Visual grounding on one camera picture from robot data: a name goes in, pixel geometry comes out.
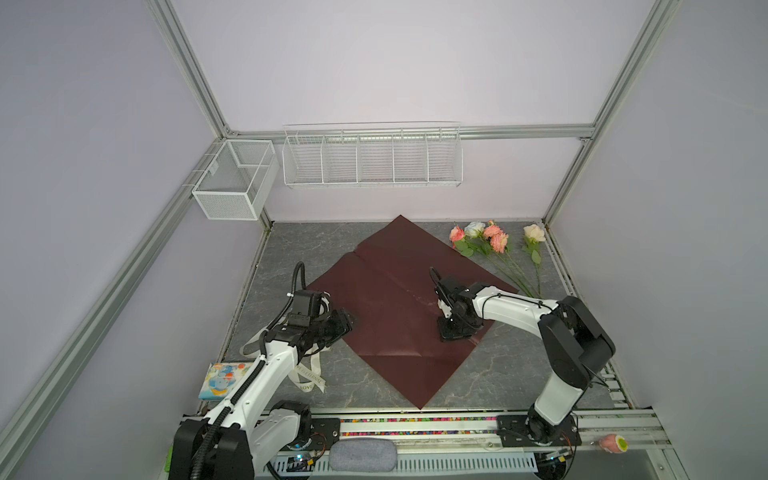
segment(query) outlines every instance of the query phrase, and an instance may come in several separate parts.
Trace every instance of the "orange flower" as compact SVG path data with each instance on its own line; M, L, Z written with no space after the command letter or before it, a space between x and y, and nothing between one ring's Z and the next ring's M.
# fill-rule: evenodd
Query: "orange flower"
M493 237L497 233L504 233L501 228L498 227L498 225L491 225L490 227L486 228L482 232L482 236L485 238Z
M509 238L509 235L506 233L497 233L493 237L491 237L491 248L493 248L493 251L497 253L504 253L504 250L507 248L507 239Z
M462 230L459 227L453 227L453 230L451 230L451 235L448 237L452 242L458 242L462 238L464 238L464 230Z

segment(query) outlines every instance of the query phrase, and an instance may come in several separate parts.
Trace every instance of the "metal beam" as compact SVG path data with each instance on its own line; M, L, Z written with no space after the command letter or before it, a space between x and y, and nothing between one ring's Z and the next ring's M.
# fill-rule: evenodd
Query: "metal beam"
M546 225L551 224L557 216L558 211L560 211L568 196L568 192L571 191L584 165L592 155L595 145L618 112L621 103L627 97L632 84L650 57L662 32L674 17L679 5L680 0L657 0L654 7L650 10L650 14L635 40L629 57L625 61L611 91L608 92L608 96L598 116L595 118L594 133L591 135L591 138L584 140L579 152L576 154L576 158L571 163L571 167L568 169L565 178L563 178L560 187L555 193L547 213L544 215L544 223Z
M399 134L418 133L423 131L436 131L435 127L420 128L396 128L396 129L344 129L343 133L348 135L358 134ZM333 136L340 135L341 130L301 130L302 135L314 136ZM563 137L591 137L594 133L594 127L589 124L553 124L553 125L495 125L483 127L465 127L462 126L459 131L462 140L496 140L503 138L563 138ZM243 140L271 140L282 143L285 140L286 132L279 131L234 131L230 132L229 138L239 138Z
M178 15L170 0L145 0L160 28L170 52L176 58L184 78L187 79L190 90L197 99L200 109L205 114L214 135L226 137L230 129L224 121L219 105L216 103L213 91L200 68L200 63L192 51L189 40L179 22Z
M11 478L123 311L192 201L192 186L221 145L214 141L101 294L11 421L0 432L0 480Z

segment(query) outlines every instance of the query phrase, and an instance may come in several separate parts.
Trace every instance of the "green object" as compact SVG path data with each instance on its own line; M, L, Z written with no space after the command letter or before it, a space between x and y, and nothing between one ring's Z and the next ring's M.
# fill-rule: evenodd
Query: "green object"
M168 447L168 455L165 457L165 472L170 473L170 454L174 452L174 445L170 444Z

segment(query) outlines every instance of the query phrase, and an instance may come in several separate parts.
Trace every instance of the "white mesh basket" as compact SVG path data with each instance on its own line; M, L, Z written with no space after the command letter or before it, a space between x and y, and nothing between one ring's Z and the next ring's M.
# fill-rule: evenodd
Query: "white mesh basket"
M459 185L458 127L291 134L283 145L288 187Z
M192 189L211 220L258 220L280 166L268 140L226 140Z

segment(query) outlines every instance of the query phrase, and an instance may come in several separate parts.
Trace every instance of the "gray marble tabletop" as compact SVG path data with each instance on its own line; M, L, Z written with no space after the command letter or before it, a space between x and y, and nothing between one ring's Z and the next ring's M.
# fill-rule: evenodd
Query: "gray marble tabletop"
M417 223L441 241L449 243L452 222ZM520 251L523 230L529 223L501 222L509 233L512 255L523 267L533 266ZM325 273L344 253L383 228L386 223L275 223L259 263L256 276L245 300L224 360L244 360L239 349L278 314L290 290L293 266L301 260L306 265L306 281ZM559 300L565 290L548 254L543 255L541 290L546 298ZM502 279L495 266L482 256L472 260ZM325 392L315 388L302 392L288 379L276 391L273 401L287 399L309 403L313 407L343 408L414 408L378 373L368 366L343 340L321 354ZM426 407L528 409L544 388L550 372L541 340L530 333L503 323L495 323L472 354L432 397ZM613 402L602 386L592 386L578 408L610 409Z

